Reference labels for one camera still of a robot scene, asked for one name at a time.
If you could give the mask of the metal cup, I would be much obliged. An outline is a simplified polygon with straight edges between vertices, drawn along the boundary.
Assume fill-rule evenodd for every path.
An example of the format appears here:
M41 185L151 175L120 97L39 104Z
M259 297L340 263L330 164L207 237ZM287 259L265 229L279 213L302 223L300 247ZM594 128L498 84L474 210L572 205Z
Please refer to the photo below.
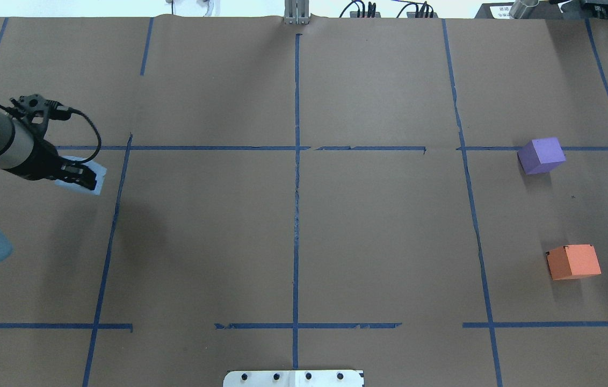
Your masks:
M513 1L509 9L510 19L529 19L539 3L539 0Z

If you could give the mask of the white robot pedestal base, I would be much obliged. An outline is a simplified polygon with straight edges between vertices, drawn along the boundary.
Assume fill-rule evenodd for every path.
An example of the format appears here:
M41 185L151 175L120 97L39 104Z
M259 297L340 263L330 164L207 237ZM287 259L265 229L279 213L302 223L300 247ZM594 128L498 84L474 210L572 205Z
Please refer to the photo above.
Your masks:
M223 386L365 386L360 370L242 370L231 371Z

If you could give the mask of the light blue foam block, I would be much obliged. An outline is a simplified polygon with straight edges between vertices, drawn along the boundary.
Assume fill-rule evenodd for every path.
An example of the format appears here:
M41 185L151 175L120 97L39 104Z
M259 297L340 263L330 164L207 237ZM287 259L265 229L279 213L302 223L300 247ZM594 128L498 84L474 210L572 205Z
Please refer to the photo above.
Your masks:
M84 163L84 166L91 169L91 171L95 174L95 183L96 184L95 184L95 188L93 190L87 189L76 183L66 183L66 182L60 181L60 180L54 181L54 184L57 187L61 187L61 188L64 188L66 190L70 190L73 192L78 192L78 193L86 194L86 195L99 196L101 194L101 190L103 188L105 176L107 174L107 169L96 161L88 161L88 162Z

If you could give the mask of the purple foam block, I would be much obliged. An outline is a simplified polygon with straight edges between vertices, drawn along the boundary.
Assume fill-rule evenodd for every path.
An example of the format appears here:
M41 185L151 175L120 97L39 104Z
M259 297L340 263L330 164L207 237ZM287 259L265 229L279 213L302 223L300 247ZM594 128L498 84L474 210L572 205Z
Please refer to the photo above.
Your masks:
M532 139L517 156L526 175L549 173L567 161L557 137Z

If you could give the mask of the aluminium frame post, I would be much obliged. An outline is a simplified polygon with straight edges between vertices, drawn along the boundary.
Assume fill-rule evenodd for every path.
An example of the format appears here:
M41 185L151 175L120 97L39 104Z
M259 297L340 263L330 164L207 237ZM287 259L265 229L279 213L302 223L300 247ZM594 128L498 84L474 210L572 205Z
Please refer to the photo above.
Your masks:
M309 0L285 0L284 24L307 25L310 22Z

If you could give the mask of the orange foam block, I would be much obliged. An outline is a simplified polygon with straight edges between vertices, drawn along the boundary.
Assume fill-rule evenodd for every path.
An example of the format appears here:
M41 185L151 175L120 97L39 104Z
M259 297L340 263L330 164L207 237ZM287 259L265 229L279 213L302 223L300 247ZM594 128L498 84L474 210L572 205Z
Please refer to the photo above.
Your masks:
M594 245L563 245L546 252L552 280L576 280L601 275Z

